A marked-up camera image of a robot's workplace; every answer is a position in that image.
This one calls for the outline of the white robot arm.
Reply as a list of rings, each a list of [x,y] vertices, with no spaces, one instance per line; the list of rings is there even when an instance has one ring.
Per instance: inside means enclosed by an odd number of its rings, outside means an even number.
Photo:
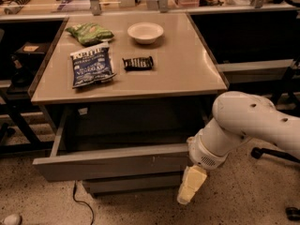
[[[300,158],[300,118],[276,109],[266,98],[238,91],[225,92],[213,103],[212,119],[187,139],[192,164],[186,167],[177,201],[190,203],[207,178],[229,153],[256,138]]]

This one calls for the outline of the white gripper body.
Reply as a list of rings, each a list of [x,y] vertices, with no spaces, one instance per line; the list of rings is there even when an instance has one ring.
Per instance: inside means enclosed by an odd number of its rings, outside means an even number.
[[[220,150],[221,142],[218,138],[203,131],[189,138],[187,143],[191,162],[207,171],[218,168],[228,156],[227,152]]]

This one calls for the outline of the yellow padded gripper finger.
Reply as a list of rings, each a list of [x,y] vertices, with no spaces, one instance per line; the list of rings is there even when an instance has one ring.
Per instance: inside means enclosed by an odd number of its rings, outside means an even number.
[[[183,205],[190,203],[206,178],[207,172],[203,168],[196,165],[186,167],[178,190],[177,201]]]

